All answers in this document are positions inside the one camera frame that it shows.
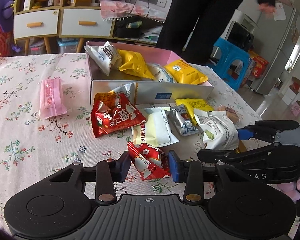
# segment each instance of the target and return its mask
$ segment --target floral tablecloth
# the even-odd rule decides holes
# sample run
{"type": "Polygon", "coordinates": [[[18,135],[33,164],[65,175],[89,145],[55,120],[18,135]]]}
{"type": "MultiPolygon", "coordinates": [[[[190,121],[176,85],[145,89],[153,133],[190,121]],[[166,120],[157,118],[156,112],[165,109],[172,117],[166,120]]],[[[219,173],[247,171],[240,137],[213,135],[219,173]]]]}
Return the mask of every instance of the floral tablecloth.
{"type": "MultiPolygon", "coordinates": [[[[3,218],[7,200],[72,162],[95,166],[109,158],[118,159],[127,149],[131,130],[95,138],[90,120],[90,76],[85,54],[54,54],[0,58],[0,227],[8,230],[3,218]],[[68,114],[42,120],[39,116],[41,80],[61,78],[68,114]]],[[[233,108],[240,117],[238,127],[254,124],[261,118],[243,99],[210,68],[195,65],[209,77],[214,90],[208,98],[213,106],[233,108]]],[[[202,134],[180,138],[181,142],[165,147],[174,149],[181,159],[197,159],[202,134]]],[[[263,142],[245,142],[247,149],[263,146],[263,142]]],[[[114,185],[120,194],[180,194],[185,184],[171,178],[141,181],[131,166],[127,179],[114,185]]],[[[211,195],[212,184],[205,184],[211,195]]],[[[95,186],[87,184],[85,194],[94,198],[95,186]]]]}

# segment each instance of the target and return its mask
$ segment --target drawer handle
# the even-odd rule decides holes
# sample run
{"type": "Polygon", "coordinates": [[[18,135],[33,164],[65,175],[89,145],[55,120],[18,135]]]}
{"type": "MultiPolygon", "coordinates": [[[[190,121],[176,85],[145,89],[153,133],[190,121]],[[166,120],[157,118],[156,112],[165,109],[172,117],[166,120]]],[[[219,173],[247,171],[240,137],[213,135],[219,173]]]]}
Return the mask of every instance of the drawer handle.
{"type": "Polygon", "coordinates": [[[96,22],[79,21],[79,25],[93,26],[93,25],[96,25],[96,22]]]}
{"type": "Polygon", "coordinates": [[[35,27],[40,27],[42,25],[42,22],[39,23],[28,23],[27,27],[28,28],[35,28],[35,27]]]}

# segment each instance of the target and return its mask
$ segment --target person's leg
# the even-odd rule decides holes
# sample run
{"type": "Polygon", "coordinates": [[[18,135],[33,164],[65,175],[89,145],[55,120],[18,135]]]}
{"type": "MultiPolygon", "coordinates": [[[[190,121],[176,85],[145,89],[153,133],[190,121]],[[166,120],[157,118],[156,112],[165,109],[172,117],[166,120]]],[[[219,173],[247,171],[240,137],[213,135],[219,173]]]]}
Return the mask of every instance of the person's leg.
{"type": "Polygon", "coordinates": [[[210,0],[172,0],[157,48],[181,54],[199,15],[210,0]]]}
{"type": "Polygon", "coordinates": [[[243,0],[211,0],[199,17],[194,33],[182,57],[189,63],[203,65],[212,53],[213,45],[224,32],[234,11],[243,0]]]}

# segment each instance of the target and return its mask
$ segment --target blue plastic stool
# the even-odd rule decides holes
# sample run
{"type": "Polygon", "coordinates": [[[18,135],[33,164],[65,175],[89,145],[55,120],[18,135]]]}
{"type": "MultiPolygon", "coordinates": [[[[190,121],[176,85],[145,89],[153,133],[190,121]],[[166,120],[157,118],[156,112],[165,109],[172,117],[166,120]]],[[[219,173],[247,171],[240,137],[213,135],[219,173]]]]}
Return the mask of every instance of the blue plastic stool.
{"type": "Polygon", "coordinates": [[[213,66],[213,71],[222,78],[233,90],[237,91],[242,83],[245,73],[249,66],[249,54],[237,46],[233,45],[229,41],[219,38],[214,46],[221,49],[221,58],[216,66],[213,66]],[[235,60],[241,60],[243,62],[242,69],[237,79],[234,79],[228,74],[232,62],[235,60]]]}

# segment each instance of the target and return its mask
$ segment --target blue label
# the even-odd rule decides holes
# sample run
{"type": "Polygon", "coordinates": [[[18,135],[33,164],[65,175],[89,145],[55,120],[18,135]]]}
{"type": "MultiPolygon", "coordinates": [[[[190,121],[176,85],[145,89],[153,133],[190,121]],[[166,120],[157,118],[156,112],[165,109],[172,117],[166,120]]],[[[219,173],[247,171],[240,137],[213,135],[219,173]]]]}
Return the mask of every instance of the blue label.
{"type": "Polygon", "coordinates": [[[155,99],[170,99],[172,93],[157,93],[155,99]]]}

